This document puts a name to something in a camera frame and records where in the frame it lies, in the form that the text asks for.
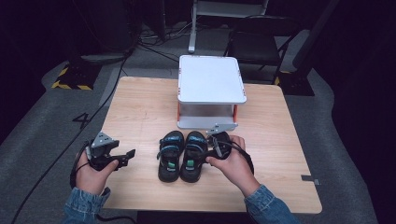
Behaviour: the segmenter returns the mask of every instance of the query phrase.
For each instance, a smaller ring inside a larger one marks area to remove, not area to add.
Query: gray floor
[[[206,29],[198,33],[196,55],[222,55],[228,30]],[[291,62],[308,36],[301,32],[290,45],[282,70],[292,71]],[[177,60],[188,54],[189,37],[168,41],[158,51]],[[74,139],[80,123],[72,120],[83,113],[91,117],[110,94],[120,63],[104,66],[93,91],[52,89],[50,86],[65,63],[43,75],[47,92],[36,102],[6,141],[0,146],[0,223],[10,223],[35,182]],[[243,76],[251,72],[244,68]],[[177,78],[178,63],[162,55],[137,49],[123,67],[123,76]],[[312,70],[308,80],[315,92],[310,96],[285,96],[312,176],[319,182],[318,195],[323,210],[317,215],[296,214],[303,223],[376,223],[374,209],[361,175],[340,141],[332,124],[332,90]],[[29,198],[17,223],[57,223],[70,193],[69,172],[76,153],[85,140],[101,130],[108,105],[54,164]],[[136,211],[104,209],[102,215],[135,216]]]

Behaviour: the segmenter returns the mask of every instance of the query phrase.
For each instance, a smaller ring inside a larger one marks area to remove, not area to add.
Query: sandal strap
[[[169,137],[165,137],[164,139],[161,139],[160,144],[180,142],[180,141],[181,141],[181,138],[179,136],[169,136]]]
[[[187,144],[186,148],[187,147],[195,147],[195,148],[198,148],[201,152],[205,152],[203,148],[201,148],[200,146],[198,146],[196,144]]]
[[[200,137],[195,137],[195,136],[190,136],[187,141],[194,141],[194,142],[199,142],[199,143],[204,143],[206,144],[206,140]]]
[[[174,151],[179,152],[178,146],[173,146],[173,145],[171,145],[171,146],[163,147],[163,148],[161,148],[161,150],[160,150],[160,151],[158,152],[158,154],[157,154],[157,160],[161,157],[161,155],[162,155],[165,151],[169,151],[169,150],[174,150]]]

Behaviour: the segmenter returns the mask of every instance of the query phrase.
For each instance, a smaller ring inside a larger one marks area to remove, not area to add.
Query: wrist
[[[243,195],[246,197],[250,196],[253,194],[259,187],[260,187],[259,181],[253,176],[247,181],[244,181],[242,184],[238,186],[238,188],[242,191]]]

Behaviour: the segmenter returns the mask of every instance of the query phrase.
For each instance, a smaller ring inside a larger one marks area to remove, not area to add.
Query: white platform
[[[179,128],[208,130],[216,124],[235,123],[235,105],[247,100],[237,60],[181,56],[177,98]]]

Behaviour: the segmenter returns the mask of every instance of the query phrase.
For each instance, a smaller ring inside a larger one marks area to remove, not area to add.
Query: person's left hand
[[[77,168],[88,162],[87,154],[84,152],[79,158]],[[100,195],[105,188],[107,178],[117,168],[119,161],[114,160],[102,171],[96,171],[89,164],[81,167],[76,176],[76,187],[89,192],[90,194]]]

